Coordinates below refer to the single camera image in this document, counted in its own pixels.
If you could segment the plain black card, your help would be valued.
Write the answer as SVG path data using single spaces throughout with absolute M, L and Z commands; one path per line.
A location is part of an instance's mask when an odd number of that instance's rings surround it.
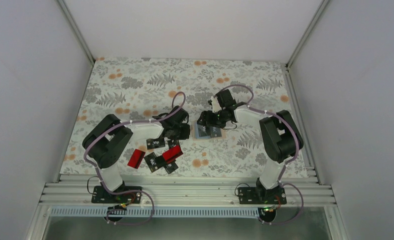
M 222 137 L 222 129 L 218 127 L 210 127 L 210 137 L 211 138 L 220 138 Z

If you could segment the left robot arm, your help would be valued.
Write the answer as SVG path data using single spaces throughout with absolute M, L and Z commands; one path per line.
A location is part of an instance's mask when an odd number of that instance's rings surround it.
M 104 196 L 113 203 L 124 196 L 124 181 L 117 161 L 130 141 L 186 140 L 190 135 L 188 119 L 188 112 L 178 105 L 169 113 L 147 120 L 122 122 L 114 114 L 104 117 L 82 142 L 84 160 L 94 166 Z

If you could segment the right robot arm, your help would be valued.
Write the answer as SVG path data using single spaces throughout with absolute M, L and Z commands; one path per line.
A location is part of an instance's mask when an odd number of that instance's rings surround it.
M 230 91 L 223 89 L 209 101 L 212 110 L 203 111 L 197 124 L 205 127 L 224 128 L 228 122 L 252 126 L 261 132 L 268 160 L 256 181 L 256 199 L 267 204 L 275 196 L 274 189 L 281 185 L 281 178 L 288 164 L 296 160 L 304 142 L 296 124 L 287 110 L 277 113 L 258 110 L 249 103 L 237 102 Z

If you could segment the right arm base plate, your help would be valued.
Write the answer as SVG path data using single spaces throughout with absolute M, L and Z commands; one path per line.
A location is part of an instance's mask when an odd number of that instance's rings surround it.
M 239 187 L 237 195 L 242 205 L 285 205 L 287 203 L 285 189 L 280 186 L 268 190 Z

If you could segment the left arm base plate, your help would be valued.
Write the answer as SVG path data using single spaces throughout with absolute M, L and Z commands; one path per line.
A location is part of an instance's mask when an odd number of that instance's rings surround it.
M 141 193 L 132 192 L 129 194 L 110 194 L 103 186 L 95 186 L 91 202 L 93 204 L 139 204 L 141 202 Z

